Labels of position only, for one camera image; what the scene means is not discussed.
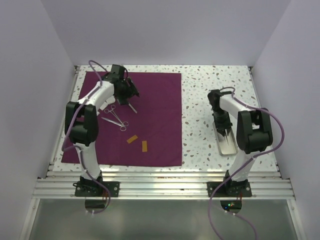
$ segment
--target terrazzo table surface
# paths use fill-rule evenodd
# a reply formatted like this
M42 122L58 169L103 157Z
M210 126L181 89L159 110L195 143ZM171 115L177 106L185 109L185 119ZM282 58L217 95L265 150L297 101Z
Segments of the terrazzo table surface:
M232 86L236 96L251 106L258 106L257 96L247 66L234 65L125 65L129 72L181 73L182 97L182 166L139 167L100 165L106 172L213 172L226 171L235 156L220 156L214 129L212 109L207 99L210 90ZM86 72L92 72L88 65L80 67L71 101L77 101ZM237 121L230 116L233 132ZM78 172L79 164L61 163L61 146L65 134L59 136L54 157L53 171ZM255 172L276 172L276 158L273 153L260 156L252 169Z

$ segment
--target purple cloth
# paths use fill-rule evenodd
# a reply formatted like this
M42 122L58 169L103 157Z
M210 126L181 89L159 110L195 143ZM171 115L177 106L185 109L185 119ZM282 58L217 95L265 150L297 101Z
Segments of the purple cloth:
M100 110L99 134L95 149L99 164L171 167L182 165L182 103L181 74L130 72L140 97L129 102L137 110L134 113L127 105L117 101L115 113L121 121L127 121L126 131L101 117L117 121L111 113ZM79 98L84 97L97 83L97 75L87 72ZM128 144L127 140L137 135L138 139ZM147 141L147 152L142 152L142 141ZM75 149L65 152L63 163L79 163Z

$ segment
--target surgical scissors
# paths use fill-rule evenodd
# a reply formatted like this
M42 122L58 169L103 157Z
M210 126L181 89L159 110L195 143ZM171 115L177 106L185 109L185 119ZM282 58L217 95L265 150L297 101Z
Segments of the surgical scissors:
M116 124L116 125L120 126L120 130L121 131L127 130L126 127L129 126L129 123L127 121L121 121L120 118L118 117L118 115L115 113L115 111L114 111L115 109L116 109L116 106L115 105L111 105L111 109L109 110L109 109L106 108L104 110L104 112L106 114L112 114L120 123L112 121L112 120L110 120L108 118L104 118L104 117L102 117L102 119L104 119L104 120L106 120L106 121L108 121L110 123L113 123L113 124Z
M116 122L116 121L112 121L112 120L110 120L109 118L105 118L105 117L101 117L103 120L106 120L106 121L108 121L108 122L110 122L110 123L113 123L113 124L115 124L115 125L118 125L118 126L120 126L120 131L125 131L125 130L127 130L127 126L129 125L128 124L128 122L127 121L124 121L123 123L125 124L125 125L122 125L121 123L118 123L118 122Z

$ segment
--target metal frame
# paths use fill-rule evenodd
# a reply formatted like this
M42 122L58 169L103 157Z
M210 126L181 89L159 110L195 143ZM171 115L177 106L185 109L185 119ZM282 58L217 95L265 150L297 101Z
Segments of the metal frame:
M48 171L38 179L33 197L39 199L71 199L73 183L81 172ZM208 200L207 182L221 182L225 172L102 172L104 181L120 182L117 199L197 199ZM281 179L279 172L251 172L250 199L294 199L290 180Z
M306 239L308 239L307 238L307 234L306 234L306 232L304 230L304 227L303 227L299 212L298 212L296 200L288 199L286 202L287 202L288 207L289 207L291 219L292 219L293 226L294 226L295 233L296 233L296 236L297 236L298 240L306 240Z
M25 221L22 227L19 240L28 240L30 238L31 230L36 219L39 203L40 203L39 198L31 199L30 206L25 217Z

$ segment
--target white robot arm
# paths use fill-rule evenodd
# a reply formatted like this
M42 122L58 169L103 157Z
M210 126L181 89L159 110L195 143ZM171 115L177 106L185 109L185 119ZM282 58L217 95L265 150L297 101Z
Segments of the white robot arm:
M226 172L225 178L234 174L252 156L263 152L273 142L270 116L259 110L252 110L234 100L231 91L211 90L208 94L213 110L214 126L222 136L231 132L232 123L229 114L237 119L236 142L239 151L235 160ZM237 196L248 187L248 175L254 164L252 160L241 171L235 174L225 185L229 196Z
M99 133L97 110L104 102L111 104L117 99L120 105L129 105L129 98L139 97L139 92L130 77L124 77L125 72L125 67L112 65L111 71L104 75L102 81L98 82L85 97L77 102L70 101L66 105L64 132L67 135L69 131L68 137L78 146L76 150L79 159L82 160L80 181L75 183L76 189L79 189L75 194L77 197L96 197L102 194L102 189L97 184L103 182L95 147ZM77 118L72 124L76 111L78 111Z

